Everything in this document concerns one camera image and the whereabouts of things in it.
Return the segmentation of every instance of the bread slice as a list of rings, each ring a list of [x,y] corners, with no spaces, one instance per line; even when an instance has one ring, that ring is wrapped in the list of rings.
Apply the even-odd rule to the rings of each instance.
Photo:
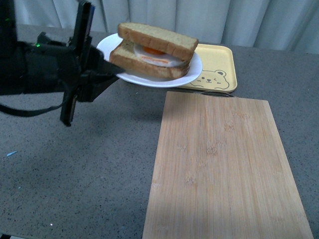
[[[186,61],[192,59],[198,45],[196,38],[135,22],[120,23],[118,35],[136,44],[165,52]]]
[[[110,62],[125,70],[133,70],[147,76],[171,79],[183,77],[190,68],[189,62],[181,67],[162,67],[149,64],[135,55],[134,43],[128,40],[123,40],[110,53]]]

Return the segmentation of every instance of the robotic arm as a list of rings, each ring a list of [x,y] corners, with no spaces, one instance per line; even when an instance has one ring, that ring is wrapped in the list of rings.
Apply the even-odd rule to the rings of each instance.
[[[13,0],[0,0],[0,95],[64,92],[59,106],[36,111],[0,105],[6,114],[32,117],[62,107],[60,120],[71,126],[75,103],[92,102],[124,70],[104,60],[89,36],[94,6],[80,1],[68,43],[42,32],[36,43],[17,41]]]

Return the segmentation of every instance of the sandwich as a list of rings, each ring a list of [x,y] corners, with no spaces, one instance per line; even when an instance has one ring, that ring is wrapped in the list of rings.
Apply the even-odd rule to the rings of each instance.
[[[120,23],[118,36],[123,40],[110,53],[110,62],[158,78],[185,76],[198,45],[196,38],[135,22]]]

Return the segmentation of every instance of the small blue debris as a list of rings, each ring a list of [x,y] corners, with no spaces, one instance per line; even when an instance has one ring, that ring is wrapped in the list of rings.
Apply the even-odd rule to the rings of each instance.
[[[15,153],[17,153],[17,151],[13,151],[13,152],[11,152],[11,153],[8,153],[6,156],[9,157],[9,156],[11,156],[11,155],[13,155],[13,154],[15,154]]]

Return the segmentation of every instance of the fried egg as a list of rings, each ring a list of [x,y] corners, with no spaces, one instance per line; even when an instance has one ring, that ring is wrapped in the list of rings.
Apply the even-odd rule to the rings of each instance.
[[[138,44],[134,44],[134,53],[143,61],[156,66],[178,67],[186,64],[186,61],[177,57]]]

